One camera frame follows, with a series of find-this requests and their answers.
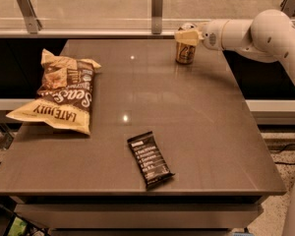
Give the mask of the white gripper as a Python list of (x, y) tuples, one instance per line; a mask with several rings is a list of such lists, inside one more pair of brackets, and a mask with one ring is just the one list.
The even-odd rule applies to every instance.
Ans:
[(201, 22), (198, 29), (185, 29), (175, 32), (175, 40), (179, 43), (197, 46), (202, 40), (204, 47), (210, 50), (223, 50), (222, 36), (227, 20)]

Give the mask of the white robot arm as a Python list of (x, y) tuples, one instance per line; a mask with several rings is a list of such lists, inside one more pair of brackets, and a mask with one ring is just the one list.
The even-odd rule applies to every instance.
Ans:
[[(278, 10), (265, 10), (252, 20), (212, 20), (174, 34), (179, 43), (234, 51), (259, 62), (279, 62), (295, 86), (295, 27)], [(282, 236), (295, 236), (295, 182)]]

